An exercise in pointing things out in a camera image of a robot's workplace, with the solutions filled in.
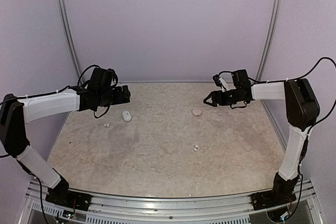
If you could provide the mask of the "pink earbud charging case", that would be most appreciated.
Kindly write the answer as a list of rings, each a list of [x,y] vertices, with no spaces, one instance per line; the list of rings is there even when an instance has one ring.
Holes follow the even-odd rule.
[[[192,109],[192,115],[193,116],[201,116],[203,114],[202,110],[200,108],[193,108]]]

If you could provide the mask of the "white earbud charging case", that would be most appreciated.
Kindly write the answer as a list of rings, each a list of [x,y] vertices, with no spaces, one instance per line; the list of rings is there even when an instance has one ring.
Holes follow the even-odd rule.
[[[132,115],[129,111],[123,111],[122,118],[125,122],[130,122],[132,120]]]

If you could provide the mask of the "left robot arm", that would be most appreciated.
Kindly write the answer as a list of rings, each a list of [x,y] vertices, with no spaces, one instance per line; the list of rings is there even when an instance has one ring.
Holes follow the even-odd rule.
[[[61,177],[31,146],[26,135],[26,125],[39,119],[68,112],[110,109],[113,105],[130,102],[127,85],[118,85],[113,69],[94,66],[91,77],[82,85],[67,86],[50,93],[16,97],[7,94],[1,102],[1,143],[8,156],[53,189],[53,197],[66,206],[73,201],[73,193],[62,184]]]

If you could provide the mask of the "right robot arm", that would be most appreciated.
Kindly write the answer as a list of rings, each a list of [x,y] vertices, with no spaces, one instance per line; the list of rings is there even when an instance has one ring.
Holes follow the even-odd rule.
[[[234,85],[232,89],[229,89],[220,74],[213,76],[219,90],[212,91],[203,100],[204,104],[237,109],[238,102],[242,102],[244,107],[257,100],[285,102],[289,137],[285,157],[268,194],[269,201],[273,205],[279,205],[292,194],[298,181],[299,167],[307,152],[310,130],[320,114],[317,98],[306,78],[257,83],[248,76],[245,69],[231,71],[230,75]]]

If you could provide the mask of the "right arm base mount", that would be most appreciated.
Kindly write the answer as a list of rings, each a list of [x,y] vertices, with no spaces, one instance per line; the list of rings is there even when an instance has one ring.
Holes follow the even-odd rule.
[[[292,180],[284,180],[279,173],[275,174],[271,190],[253,193],[251,203],[254,210],[271,208],[296,200],[294,193],[299,175]]]

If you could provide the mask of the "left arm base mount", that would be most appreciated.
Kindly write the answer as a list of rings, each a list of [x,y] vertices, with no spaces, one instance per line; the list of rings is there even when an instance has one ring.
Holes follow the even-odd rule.
[[[54,187],[48,188],[46,201],[74,210],[88,211],[92,196],[69,189],[69,183],[63,178]]]

